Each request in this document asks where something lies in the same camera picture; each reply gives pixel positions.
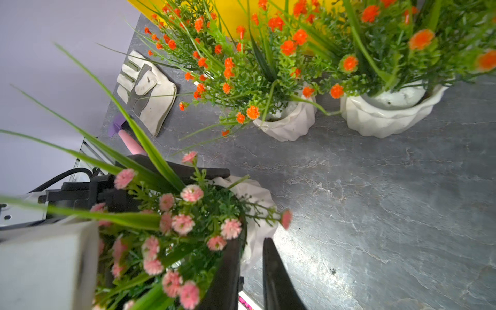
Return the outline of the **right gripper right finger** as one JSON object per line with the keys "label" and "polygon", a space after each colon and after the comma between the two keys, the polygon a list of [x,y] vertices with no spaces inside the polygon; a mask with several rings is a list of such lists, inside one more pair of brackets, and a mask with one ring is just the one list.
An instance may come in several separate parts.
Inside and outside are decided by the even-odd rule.
{"label": "right gripper right finger", "polygon": [[272,238],[263,242],[263,306],[273,310],[305,310]]}

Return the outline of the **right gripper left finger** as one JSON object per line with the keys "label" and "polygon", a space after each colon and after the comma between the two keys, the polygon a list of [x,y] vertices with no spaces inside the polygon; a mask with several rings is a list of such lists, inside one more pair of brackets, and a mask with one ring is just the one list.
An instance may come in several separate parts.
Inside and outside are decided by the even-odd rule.
{"label": "right gripper left finger", "polygon": [[243,241],[228,241],[214,279],[197,309],[238,309]]}

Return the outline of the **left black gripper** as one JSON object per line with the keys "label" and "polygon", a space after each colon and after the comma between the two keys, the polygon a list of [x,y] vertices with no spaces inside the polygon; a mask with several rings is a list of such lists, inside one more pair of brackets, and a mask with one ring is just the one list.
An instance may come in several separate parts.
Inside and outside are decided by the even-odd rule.
{"label": "left black gripper", "polygon": [[[136,161],[138,164],[158,173],[152,161],[145,155],[130,155],[131,160]],[[181,181],[190,185],[193,184],[194,168],[187,165],[180,165],[167,162],[172,170],[180,177]],[[206,170],[206,179],[213,180],[214,178],[227,178],[231,175],[229,169],[221,168],[200,168]],[[48,190],[46,194],[38,198],[38,203],[49,203],[58,207],[67,207],[70,209],[84,209],[90,208],[99,203],[106,203],[106,206],[113,213],[127,213],[138,212],[139,202],[125,193],[124,190],[111,189],[113,188],[113,181],[115,177],[112,174],[97,176],[96,173],[90,172],[85,168],[71,169],[59,176],[66,177],[76,172],[83,172],[88,174],[89,182],[65,182],[61,189]]]}

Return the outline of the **pink flower pot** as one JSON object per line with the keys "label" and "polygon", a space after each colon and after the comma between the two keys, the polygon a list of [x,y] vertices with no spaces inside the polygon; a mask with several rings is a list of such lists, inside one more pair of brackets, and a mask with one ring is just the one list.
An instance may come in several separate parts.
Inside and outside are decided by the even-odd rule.
{"label": "pink flower pot", "polygon": [[103,260],[114,281],[113,288],[97,286],[92,303],[96,309],[195,309],[229,244],[239,242],[245,247],[251,226],[266,223],[288,229],[293,214],[263,206],[250,195],[238,195],[233,184],[208,180],[195,152],[183,157],[184,165],[192,169],[191,183],[184,183],[139,125],[132,121],[130,127],[151,160],[151,168],[103,142],[96,142],[96,147],[116,164],[97,161],[96,166],[111,174],[114,189],[130,195],[138,210],[117,213],[103,202],[87,211],[15,202],[51,215],[105,223],[103,237],[112,247]]}

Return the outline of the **orange flower pot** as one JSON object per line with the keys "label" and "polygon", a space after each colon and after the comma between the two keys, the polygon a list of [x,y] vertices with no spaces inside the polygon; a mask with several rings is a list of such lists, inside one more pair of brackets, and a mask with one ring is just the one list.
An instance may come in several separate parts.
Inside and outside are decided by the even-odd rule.
{"label": "orange flower pot", "polygon": [[[139,31],[155,65],[184,73],[195,84],[192,104],[222,110],[222,136],[255,125],[279,142],[305,136],[321,110],[316,95],[330,59],[310,37],[302,18],[272,1],[238,1],[247,27],[226,28],[214,1],[167,1],[164,21]],[[269,15],[268,8],[276,9]]]}
{"label": "orange flower pot", "polygon": [[495,74],[494,1],[313,1],[306,21],[320,87],[363,136],[403,133],[453,84]]}

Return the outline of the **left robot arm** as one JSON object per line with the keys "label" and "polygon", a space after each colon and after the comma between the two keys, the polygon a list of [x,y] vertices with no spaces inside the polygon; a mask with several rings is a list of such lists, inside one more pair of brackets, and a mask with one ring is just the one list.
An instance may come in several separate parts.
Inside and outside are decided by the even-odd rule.
{"label": "left robot arm", "polygon": [[[65,182],[60,189],[49,187],[62,179],[77,173],[86,174],[88,182]],[[1,202],[1,231],[22,229],[56,223],[60,216],[48,216],[47,204],[69,209],[89,210],[91,203],[106,203],[110,211],[115,213],[136,212],[138,202],[123,190],[111,186],[113,175],[97,175],[97,169],[74,168],[58,174],[27,194],[22,200],[34,202],[42,206],[42,210],[23,209],[14,204]]]}

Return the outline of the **yellow rack with shelves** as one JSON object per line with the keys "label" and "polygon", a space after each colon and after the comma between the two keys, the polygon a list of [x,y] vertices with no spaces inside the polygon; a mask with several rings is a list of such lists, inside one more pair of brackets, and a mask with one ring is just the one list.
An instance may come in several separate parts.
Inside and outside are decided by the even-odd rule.
{"label": "yellow rack with shelves", "polygon": [[[157,21],[164,21],[156,11],[162,12],[162,8],[167,4],[167,1],[128,1],[132,6],[134,6],[140,13],[146,16],[153,23]],[[222,17],[223,21],[226,22],[226,28],[234,33],[236,27],[243,25],[247,27],[248,17],[244,13],[243,9],[239,5],[238,1],[214,1],[218,9],[218,13]],[[258,13],[258,1],[248,1],[250,10]],[[289,13],[293,14],[293,9],[298,1],[272,1],[274,4],[282,9],[285,9],[285,4],[288,3]],[[328,12],[331,12],[333,8],[337,12],[344,12],[342,1],[319,1],[320,5],[324,5]],[[269,15],[274,15],[276,9],[272,6],[268,8]]]}

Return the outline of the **beige gardening glove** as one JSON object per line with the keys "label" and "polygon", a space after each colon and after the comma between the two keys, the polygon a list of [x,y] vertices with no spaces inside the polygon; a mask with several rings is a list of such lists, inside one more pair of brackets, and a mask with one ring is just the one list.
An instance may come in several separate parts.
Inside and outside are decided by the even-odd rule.
{"label": "beige gardening glove", "polygon": [[133,50],[117,77],[117,94],[153,135],[173,108],[177,86],[151,61]]}

